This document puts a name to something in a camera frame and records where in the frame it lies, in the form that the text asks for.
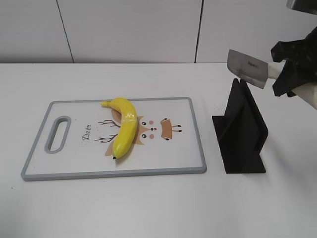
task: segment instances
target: white cutting board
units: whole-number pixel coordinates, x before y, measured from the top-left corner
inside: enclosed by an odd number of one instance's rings
[[[139,130],[148,130],[139,134],[139,141],[133,144],[127,156],[117,160],[105,155],[111,143],[109,140],[113,137],[110,135],[116,135],[120,130],[120,123],[113,118],[111,108],[101,107],[101,100],[51,103],[22,171],[22,177],[25,180],[76,179],[203,173],[206,170],[189,98],[131,101],[138,116],[142,116]],[[62,116],[71,118],[64,147],[57,153],[47,153],[44,148],[52,125]],[[160,123],[163,119],[170,120],[171,125],[177,127],[163,128],[164,123]],[[166,137],[161,137],[163,129],[165,132],[170,132],[171,129],[176,131],[166,140]]]

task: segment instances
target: knife blade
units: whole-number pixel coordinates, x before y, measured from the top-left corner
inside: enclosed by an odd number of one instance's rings
[[[239,78],[259,88],[264,88],[268,79],[268,63],[238,51],[229,50],[228,69]]]

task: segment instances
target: cutting board handle hole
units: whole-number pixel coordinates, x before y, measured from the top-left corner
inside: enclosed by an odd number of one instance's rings
[[[58,117],[52,125],[49,137],[45,144],[45,151],[55,154],[62,150],[68,135],[71,118],[68,116]]]

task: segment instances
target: banana tip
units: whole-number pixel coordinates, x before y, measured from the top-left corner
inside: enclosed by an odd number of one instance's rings
[[[107,107],[109,105],[109,102],[101,102],[101,106]]]

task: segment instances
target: white wall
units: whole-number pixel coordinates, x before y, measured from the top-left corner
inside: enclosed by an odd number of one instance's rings
[[[59,0],[75,62],[194,62],[201,0]]]
[[[0,62],[72,62],[55,0],[1,0]]]
[[[202,0],[58,0],[75,62],[194,62]],[[272,61],[317,16],[287,0],[204,0],[197,62]],[[2,0],[0,62],[72,62],[56,0]]]
[[[317,16],[286,7],[287,0],[205,0],[197,62],[226,62],[229,49],[272,62],[278,41],[306,37]]]

